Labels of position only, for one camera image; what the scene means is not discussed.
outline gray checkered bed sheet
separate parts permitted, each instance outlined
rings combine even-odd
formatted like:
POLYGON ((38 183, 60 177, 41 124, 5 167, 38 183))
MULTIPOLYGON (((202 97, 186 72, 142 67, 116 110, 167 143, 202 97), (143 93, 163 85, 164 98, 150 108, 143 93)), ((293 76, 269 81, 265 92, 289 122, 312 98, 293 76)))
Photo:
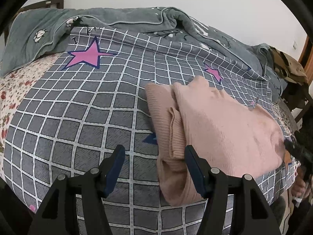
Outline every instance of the gray checkered bed sheet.
MULTIPOLYGON (((144 86, 150 81, 187 84, 202 75, 240 103, 259 103, 274 116, 267 81, 213 51, 126 30, 95 28, 89 34, 86 27, 75 27, 67 51, 85 50, 94 37, 102 52, 117 55, 102 56, 99 69, 80 63, 64 70, 73 57, 65 52, 18 107, 6 137, 7 183, 22 202, 37 209, 59 174, 84 174, 123 144, 124 166, 115 190, 103 201, 113 234, 196 234, 205 201, 170 207, 160 193, 157 145, 146 140, 153 127, 144 86), (220 82, 206 65, 219 71, 220 82)), ((287 170, 283 163, 256 179, 269 203, 293 183, 293 169, 294 162, 287 170)), ((223 234, 229 233, 232 209, 229 195, 223 234)), ((84 235, 79 196, 77 214, 84 235)))

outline red flower print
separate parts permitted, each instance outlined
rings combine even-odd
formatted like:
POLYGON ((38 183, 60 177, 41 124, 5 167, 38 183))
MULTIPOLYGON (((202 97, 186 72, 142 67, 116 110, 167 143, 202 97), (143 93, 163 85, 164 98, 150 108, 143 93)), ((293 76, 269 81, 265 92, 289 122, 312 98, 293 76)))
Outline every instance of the red flower print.
POLYGON ((5 91, 2 91, 2 93, 1 93, 1 99, 2 99, 2 100, 5 99, 5 94, 6 94, 5 91))
POLYGON ((1 137, 5 139, 6 136, 7 136, 7 130, 2 129, 1 137))
POLYGON ((10 104, 9 109, 14 109, 15 108, 16 103, 14 104, 10 104))

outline ribbed fabric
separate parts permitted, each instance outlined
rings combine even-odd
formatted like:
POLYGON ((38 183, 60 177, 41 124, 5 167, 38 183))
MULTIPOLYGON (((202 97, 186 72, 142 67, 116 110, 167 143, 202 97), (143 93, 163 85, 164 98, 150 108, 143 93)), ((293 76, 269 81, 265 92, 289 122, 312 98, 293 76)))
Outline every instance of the ribbed fabric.
POLYGON ((159 145, 160 188, 170 205, 201 199, 183 160, 186 145, 231 176, 257 178, 281 165, 283 133, 260 105, 250 110, 200 76, 187 86, 150 83, 146 93, 159 145))

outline white wall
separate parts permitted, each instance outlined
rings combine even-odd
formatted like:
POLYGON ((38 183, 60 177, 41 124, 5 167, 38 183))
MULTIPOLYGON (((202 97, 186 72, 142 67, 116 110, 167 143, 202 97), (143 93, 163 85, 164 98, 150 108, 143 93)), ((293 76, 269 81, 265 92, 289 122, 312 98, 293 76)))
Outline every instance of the white wall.
MULTIPOLYGON (((29 0, 27 4, 41 0, 29 0)), ((267 43, 298 59, 306 33, 280 0, 65 0, 65 8, 175 6, 249 44, 267 43), (298 48, 293 49, 294 41, 298 48)))

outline human hand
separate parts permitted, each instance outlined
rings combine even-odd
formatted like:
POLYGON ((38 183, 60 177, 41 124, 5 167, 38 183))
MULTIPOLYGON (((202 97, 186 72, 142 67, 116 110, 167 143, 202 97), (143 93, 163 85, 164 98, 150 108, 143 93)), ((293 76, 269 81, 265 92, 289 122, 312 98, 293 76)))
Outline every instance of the human hand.
POLYGON ((303 181, 304 172, 301 167, 297 169, 297 173, 298 174, 295 178, 295 182, 293 183, 291 187, 291 194, 294 197, 300 197, 304 193, 303 198, 305 199, 309 196, 311 187, 308 186, 306 190, 306 183, 303 181))

